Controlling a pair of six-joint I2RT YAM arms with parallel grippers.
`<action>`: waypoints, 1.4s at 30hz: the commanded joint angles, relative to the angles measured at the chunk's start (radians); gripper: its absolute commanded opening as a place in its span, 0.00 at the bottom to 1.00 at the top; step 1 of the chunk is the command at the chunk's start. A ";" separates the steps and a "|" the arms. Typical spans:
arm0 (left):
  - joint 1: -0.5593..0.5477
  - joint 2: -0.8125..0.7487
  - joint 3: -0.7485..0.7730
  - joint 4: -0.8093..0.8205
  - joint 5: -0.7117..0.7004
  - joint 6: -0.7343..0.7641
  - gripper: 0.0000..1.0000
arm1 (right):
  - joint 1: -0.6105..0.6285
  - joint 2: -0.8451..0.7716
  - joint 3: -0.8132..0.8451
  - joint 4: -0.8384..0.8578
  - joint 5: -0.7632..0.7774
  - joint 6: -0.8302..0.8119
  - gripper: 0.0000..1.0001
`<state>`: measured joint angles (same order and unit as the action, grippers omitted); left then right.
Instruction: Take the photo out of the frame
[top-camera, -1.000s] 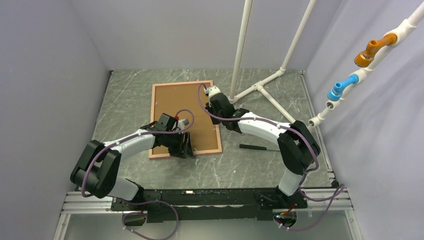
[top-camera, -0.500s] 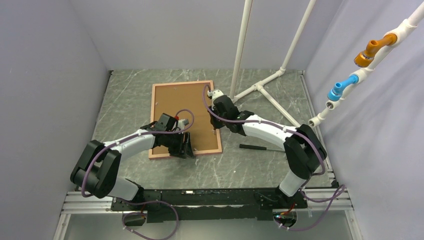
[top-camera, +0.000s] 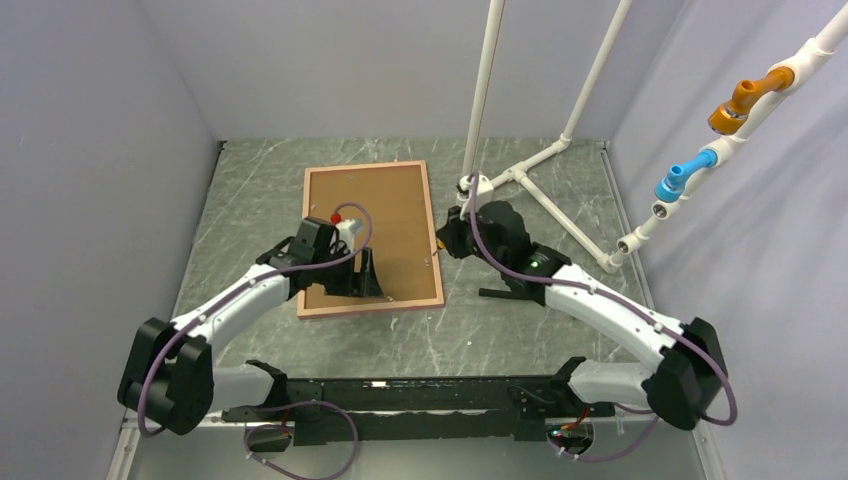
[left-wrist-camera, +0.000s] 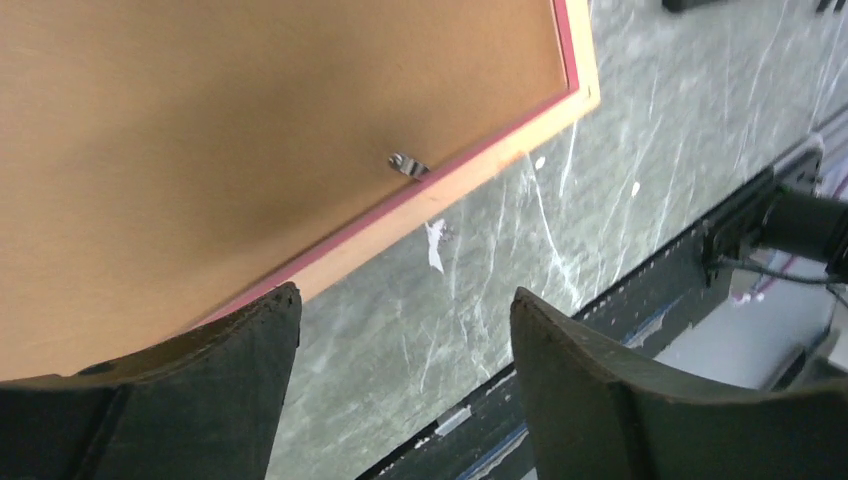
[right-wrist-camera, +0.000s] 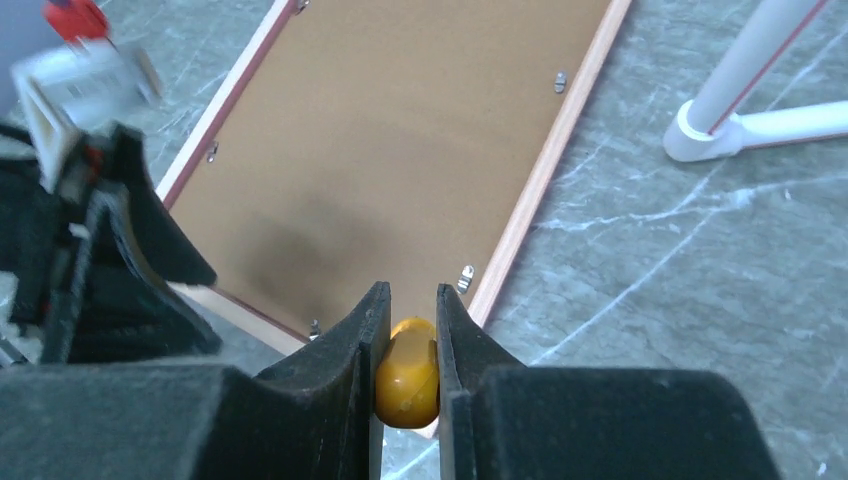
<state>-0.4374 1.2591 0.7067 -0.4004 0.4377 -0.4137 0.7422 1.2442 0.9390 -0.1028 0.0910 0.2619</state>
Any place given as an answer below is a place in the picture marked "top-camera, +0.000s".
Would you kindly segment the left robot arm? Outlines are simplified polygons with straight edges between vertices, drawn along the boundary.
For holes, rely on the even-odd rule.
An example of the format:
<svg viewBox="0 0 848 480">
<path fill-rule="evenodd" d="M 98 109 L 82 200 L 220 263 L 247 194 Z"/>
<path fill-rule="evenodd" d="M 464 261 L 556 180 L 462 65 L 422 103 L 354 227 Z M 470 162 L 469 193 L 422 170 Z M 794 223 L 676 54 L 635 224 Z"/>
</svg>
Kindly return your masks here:
<svg viewBox="0 0 848 480">
<path fill-rule="evenodd" d="M 136 331 L 117 398 L 137 414 L 142 436 L 185 435 L 210 412 L 250 408 L 272 420 L 287 406 L 287 375 L 261 361 L 219 368 L 217 357 L 260 317 L 313 285 L 348 297 L 381 296 L 369 248 L 373 221 L 307 216 L 295 235 L 201 306 Z"/>
</svg>

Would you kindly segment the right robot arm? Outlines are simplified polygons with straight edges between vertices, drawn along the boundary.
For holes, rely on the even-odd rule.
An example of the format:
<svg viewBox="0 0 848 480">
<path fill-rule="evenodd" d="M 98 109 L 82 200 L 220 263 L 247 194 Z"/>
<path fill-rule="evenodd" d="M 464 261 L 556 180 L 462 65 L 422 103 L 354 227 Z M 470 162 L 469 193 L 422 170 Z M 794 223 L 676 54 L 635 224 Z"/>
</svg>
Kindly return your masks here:
<svg viewBox="0 0 848 480">
<path fill-rule="evenodd" d="M 717 420 L 708 409 L 719 393 L 729 416 L 738 414 L 715 327 L 699 317 L 683 322 L 619 294 L 568 256 L 530 238 L 523 217 L 505 201 L 471 214 L 447 211 L 437 248 L 456 259 L 481 259 L 500 273 L 505 289 L 494 297 L 531 301 L 570 315 L 630 352 L 632 363 L 570 359 L 551 388 L 557 411 L 574 415 L 588 404 L 645 409 L 680 430 Z"/>
</svg>

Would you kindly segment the pink picture frame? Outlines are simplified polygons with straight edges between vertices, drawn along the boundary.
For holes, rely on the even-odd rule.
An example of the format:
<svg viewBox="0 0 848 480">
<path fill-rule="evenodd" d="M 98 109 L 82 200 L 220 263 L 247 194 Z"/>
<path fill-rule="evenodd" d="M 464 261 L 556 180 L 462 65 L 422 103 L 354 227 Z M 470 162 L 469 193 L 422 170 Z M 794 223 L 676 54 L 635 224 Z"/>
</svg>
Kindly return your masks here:
<svg viewBox="0 0 848 480">
<path fill-rule="evenodd" d="M 374 222 L 368 246 L 383 294 L 329 296 L 315 285 L 298 296 L 302 320 L 445 306 L 426 162 L 400 161 L 311 167 L 305 170 L 303 214 L 329 220 L 346 202 Z"/>
</svg>

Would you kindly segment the orange handled screwdriver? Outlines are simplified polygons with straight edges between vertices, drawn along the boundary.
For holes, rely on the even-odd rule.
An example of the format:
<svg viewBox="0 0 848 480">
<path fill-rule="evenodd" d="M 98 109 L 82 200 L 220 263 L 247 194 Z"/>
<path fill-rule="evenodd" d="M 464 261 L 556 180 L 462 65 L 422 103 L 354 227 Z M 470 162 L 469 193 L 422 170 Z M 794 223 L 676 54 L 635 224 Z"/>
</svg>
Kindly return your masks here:
<svg viewBox="0 0 848 480">
<path fill-rule="evenodd" d="M 436 240 L 436 247 L 432 252 L 432 256 L 436 256 L 440 251 L 445 249 L 445 244 L 441 240 Z"/>
</svg>

